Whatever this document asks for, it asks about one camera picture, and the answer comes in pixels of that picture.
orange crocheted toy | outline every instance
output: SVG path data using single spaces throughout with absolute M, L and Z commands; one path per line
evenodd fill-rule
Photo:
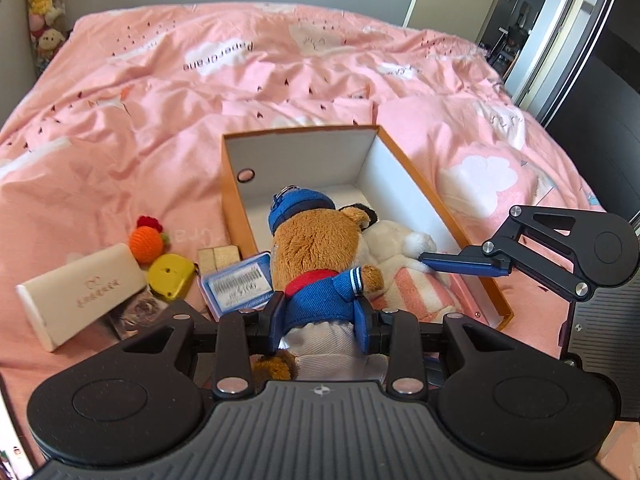
M 139 264 L 148 265 L 164 252 L 164 242 L 158 220 L 141 216 L 129 237 L 129 249 Z

red collar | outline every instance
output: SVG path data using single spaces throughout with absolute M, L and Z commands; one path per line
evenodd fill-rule
M 318 269 L 318 270 L 309 270 L 308 272 L 304 272 L 300 274 L 297 278 L 294 278 L 289 282 L 284 289 L 284 294 L 287 298 L 293 296 L 297 291 L 301 288 L 305 288 L 307 285 L 311 283 L 319 282 L 320 280 L 324 280 L 325 278 L 332 278 L 337 276 L 338 273 L 335 270 L 328 269 Z

red knitted flower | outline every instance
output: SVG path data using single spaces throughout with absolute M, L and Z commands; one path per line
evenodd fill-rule
M 152 227 L 159 233 L 162 232 L 162 225 L 160 224 L 160 222 L 151 216 L 141 216 L 140 218 L 138 218 L 138 223 L 136 224 L 136 227 L 142 227 L 142 226 Z

blue card package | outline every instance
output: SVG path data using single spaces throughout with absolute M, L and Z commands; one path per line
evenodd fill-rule
M 268 252 L 200 276 L 198 282 L 212 316 L 219 320 L 227 312 L 260 309 L 273 295 L 271 255 Z

ribbed gray surface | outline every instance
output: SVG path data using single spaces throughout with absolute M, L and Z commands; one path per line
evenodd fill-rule
M 422 404 L 397 402 L 374 383 L 267 384 L 224 402 L 196 438 L 156 462 L 80 470 L 50 462 L 36 480 L 603 480 L 593 462 L 559 472 L 516 472 L 455 447 Z
M 619 288 L 600 288 L 577 303 L 571 330 L 568 351 L 581 357 L 584 370 L 616 383 L 623 418 L 640 416 L 640 272 Z

